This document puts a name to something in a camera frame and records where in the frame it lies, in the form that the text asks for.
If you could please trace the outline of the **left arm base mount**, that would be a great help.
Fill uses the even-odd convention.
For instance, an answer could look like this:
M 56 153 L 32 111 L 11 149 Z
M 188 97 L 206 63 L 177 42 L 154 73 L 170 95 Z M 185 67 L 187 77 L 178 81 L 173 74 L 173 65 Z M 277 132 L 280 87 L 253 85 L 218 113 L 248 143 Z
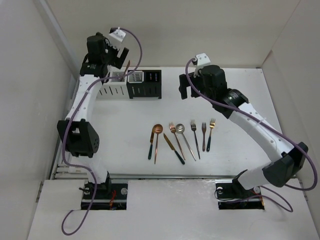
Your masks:
M 92 200 L 94 184 L 86 183 L 79 188 L 82 192 L 81 210 L 87 210 Z M 107 185 L 99 184 L 91 210 L 126 210 L 128 184 L 123 182 L 109 182 Z

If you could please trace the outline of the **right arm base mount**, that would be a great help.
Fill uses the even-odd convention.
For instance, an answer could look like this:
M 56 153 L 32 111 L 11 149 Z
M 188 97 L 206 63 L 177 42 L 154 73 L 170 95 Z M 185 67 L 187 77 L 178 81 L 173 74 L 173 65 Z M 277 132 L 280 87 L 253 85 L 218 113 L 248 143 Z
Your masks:
M 232 182 L 216 182 L 214 196 L 219 210 L 264 210 L 259 187 L 245 190 Z

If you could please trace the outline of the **copper small fork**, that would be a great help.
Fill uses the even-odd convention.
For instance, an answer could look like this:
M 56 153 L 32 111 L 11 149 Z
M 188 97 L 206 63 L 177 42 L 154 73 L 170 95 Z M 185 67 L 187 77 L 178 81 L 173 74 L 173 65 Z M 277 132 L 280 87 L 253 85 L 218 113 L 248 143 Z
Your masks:
M 201 125 L 202 130 L 202 151 L 206 151 L 206 130 L 207 130 L 207 124 L 205 122 Z

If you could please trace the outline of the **rose gold knife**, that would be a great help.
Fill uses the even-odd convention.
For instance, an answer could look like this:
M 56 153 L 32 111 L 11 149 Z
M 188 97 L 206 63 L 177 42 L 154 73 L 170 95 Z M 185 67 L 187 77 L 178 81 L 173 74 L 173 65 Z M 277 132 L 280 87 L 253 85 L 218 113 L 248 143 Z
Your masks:
M 123 72 L 123 77 L 122 77 L 123 81 L 125 81 L 125 79 L 126 79 L 126 74 L 127 74 L 127 72 L 128 72 L 128 69 L 129 69 L 130 65 L 131 65 L 131 61 L 129 60 L 129 61 L 127 62 L 127 65 L 126 65 L 126 67 L 125 67 L 125 70 L 124 70 L 124 72 Z

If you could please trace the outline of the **gold fork green handle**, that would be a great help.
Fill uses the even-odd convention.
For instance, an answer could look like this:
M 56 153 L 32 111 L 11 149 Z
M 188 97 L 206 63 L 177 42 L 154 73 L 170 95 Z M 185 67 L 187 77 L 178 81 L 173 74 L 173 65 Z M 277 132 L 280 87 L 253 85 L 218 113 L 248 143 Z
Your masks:
M 215 128 L 215 125 L 216 125 L 216 119 L 215 118 L 212 118 L 210 120 L 210 123 L 209 123 L 209 137 L 208 137 L 208 141 L 207 141 L 207 146 L 206 146 L 206 151 L 209 152 L 210 149 L 211 149 L 211 141 L 212 141 L 212 131 L 213 129 Z

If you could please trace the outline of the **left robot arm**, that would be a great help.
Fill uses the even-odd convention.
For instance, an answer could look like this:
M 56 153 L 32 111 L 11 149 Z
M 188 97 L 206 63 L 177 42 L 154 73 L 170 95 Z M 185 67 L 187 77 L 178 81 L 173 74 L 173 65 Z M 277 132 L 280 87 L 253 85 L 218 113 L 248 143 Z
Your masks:
M 79 72 L 74 102 L 66 118 L 57 123 L 60 139 L 66 141 L 65 150 L 85 167 L 88 181 L 96 184 L 94 192 L 103 199 L 111 195 L 112 186 L 106 182 L 106 167 L 94 158 L 100 138 L 90 120 L 103 86 L 101 79 L 110 75 L 112 67 L 120 69 L 128 55 L 127 48 L 121 49 L 125 36 L 124 31 L 114 28 L 108 36 L 97 32 L 87 38 L 87 54 Z

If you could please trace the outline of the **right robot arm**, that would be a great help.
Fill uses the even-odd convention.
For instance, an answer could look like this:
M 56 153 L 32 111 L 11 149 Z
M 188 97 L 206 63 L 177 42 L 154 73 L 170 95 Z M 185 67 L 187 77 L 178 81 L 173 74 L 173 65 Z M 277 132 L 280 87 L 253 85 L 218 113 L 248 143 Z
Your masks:
M 255 110 L 248 98 L 239 90 L 227 86 L 226 75 L 218 65 L 207 65 L 199 73 L 179 76 L 179 92 L 186 99 L 187 87 L 194 98 L 205 96 L 212 107 L 242 128 L 266 153 L 270 162 L 240 172 L 232 180 L 232 193 L 243 197 L 251 189 L 264 184 L 281 188 L 304 165 L 308 147 L 303 142 L 289 143 L 275 133 L 275 129 Z

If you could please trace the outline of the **gold knife green handle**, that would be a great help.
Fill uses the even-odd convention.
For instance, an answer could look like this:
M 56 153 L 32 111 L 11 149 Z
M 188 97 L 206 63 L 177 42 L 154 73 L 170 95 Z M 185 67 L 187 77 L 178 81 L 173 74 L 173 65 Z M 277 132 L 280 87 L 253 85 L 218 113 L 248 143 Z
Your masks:
M 148 157 L 147 159 L 150 160 L 152 158 L 152 151 L 153 151 L 153 141 L 154 141 L 154 130 L 151 131 L 151 135 L 150 135 L 150 147 L 149 147 L 149 151 L 148 151 Z

